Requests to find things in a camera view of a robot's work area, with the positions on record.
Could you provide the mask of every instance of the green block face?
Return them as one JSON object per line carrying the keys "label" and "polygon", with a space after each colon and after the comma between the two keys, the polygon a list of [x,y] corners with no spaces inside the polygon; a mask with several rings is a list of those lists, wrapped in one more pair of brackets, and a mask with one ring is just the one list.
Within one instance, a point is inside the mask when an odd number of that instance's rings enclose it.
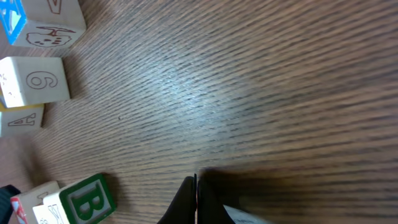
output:
{"label": "green block face", "polygon": [[63,190],[60,200],[72,224],[99,223],[116,208],[102,174]]}

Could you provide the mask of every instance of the blue block face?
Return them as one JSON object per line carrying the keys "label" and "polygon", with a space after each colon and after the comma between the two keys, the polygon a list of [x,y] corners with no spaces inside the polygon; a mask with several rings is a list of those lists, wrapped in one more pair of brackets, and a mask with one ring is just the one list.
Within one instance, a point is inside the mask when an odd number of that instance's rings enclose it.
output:
{"label": "blue block face", "polygon": [[14,44],[26,24],[21,0],[0,0],[1,22],[10,44]]}

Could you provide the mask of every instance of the wood grain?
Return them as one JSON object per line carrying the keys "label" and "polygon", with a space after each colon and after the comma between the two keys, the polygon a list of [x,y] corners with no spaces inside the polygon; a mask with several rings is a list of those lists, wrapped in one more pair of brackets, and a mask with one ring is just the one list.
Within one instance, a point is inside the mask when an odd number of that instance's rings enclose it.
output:
{"label": "wood grain", "polygon": [[275,223],[398,222],[397,1],[80,4],[70,49],[0,33],[1,57],[62,57],[73,97],[0,140],[1,185],[32,186],[21,154],[61,184],[106,172],[105,223],[156,223],[211,167],[220,193]]}

